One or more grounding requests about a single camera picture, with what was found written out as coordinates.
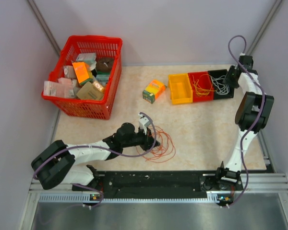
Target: tangled orange wire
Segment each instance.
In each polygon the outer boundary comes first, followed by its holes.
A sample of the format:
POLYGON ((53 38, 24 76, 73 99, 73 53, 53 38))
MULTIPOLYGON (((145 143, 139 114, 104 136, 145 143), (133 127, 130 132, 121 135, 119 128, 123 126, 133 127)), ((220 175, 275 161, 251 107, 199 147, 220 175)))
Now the tangled orange wire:
POLYGON ((153 148, 153 150, 150 153, 142 157, 145 158, 146 161, 151 161, 154 163, 164 163, 164 162, 171 160, 175 156, 176 149, 173 144, 171 136, 167 134, 162 128, 158 126, 155 126, 155 127, 156 127, 157 140, 160 142, 160 146, 153 148), (165 161, 156 161, 160 159, 161 157, 168 156, 172 153, 173 155, 170 158, 166 159, 165 161))
POLYGON ((210 92, 214 92, 215 90, 213 89, 213 85, 211 85, 210 89, 203 89, 201 86, 199 86, 198 84, 199 79, 195 80, 194 76, 193 76, 193 86, 195 88, 195 93, 197 96, 201 97, 201 96, 208 96, 210 92))

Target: white wire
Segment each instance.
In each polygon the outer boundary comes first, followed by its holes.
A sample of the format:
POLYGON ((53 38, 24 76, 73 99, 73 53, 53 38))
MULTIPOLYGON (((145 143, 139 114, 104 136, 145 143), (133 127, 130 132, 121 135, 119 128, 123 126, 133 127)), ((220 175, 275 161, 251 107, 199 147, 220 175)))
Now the white wire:
POLYGON ((229 94, 229 85, 220 83, 224 80, 225 75, 219 77, 219 78, 214 78, 210 76, 211 82, 214 84, 214 86, 217 88, 216 93, 219 95, 227 95, 229 94))

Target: brown box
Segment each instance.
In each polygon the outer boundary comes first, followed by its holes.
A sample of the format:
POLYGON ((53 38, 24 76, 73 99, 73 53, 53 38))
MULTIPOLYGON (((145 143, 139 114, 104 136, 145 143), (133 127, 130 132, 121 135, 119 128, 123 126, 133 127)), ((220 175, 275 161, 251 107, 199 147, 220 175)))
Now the brown box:
POLYGON ((81 100, 97 100, 100 101, 104 94, 96 89, 92 83, 87 82, 78 92, 77 97, 81 100))

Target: yellow box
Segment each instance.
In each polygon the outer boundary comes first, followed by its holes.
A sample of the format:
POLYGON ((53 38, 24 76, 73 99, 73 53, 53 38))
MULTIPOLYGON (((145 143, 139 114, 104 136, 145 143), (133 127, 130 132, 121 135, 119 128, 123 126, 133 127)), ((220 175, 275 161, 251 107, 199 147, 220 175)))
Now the yellow box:
POLYGON ((93 75, 88 64, 86 64, 85 62, 74 62, 72 66, 75 70, 80 85, 84 85, 88 81, 93 82, 93 75))
POLYGON ((169 75, 168 87, 171 91, 172 104, 193 102, 193 90, 187 73, 169 75))
POLYGON ((167 87, 165 84, 158 80, 152 80, 151 83, 143 90, 143 99, 147 100, 151 104, 165 91, 167 87))

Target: orange wire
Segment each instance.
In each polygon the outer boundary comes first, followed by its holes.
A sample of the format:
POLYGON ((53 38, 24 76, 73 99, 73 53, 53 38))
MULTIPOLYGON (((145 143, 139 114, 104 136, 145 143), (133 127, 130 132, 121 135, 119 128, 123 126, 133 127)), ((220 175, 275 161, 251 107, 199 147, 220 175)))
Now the orange wire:
POLYGON ((162 128, 160 128, 159 126, 155 126, 155 127, 156 127, 156 138, 160 142, 160 146, 157 146, 153 150, 151 150, 150 153, 153 155, 153 157, 149 158, 149 157, 147 157, 147 155, 145 155, 145 156, 143 156, 143 158, 145 158, 146 161, 151 161, 154 163, 164 163, 164 162, 171 160, 175 156, 176 148, 173 144, 171 136, 168 133, 166 133, 162 128), (173 153, 173 155, 170 158, 168 158, 167 160, 156 161, 156 160, 160 159, 161 157, 165 157, 165 156, 170 155, 171 153, 173 153))

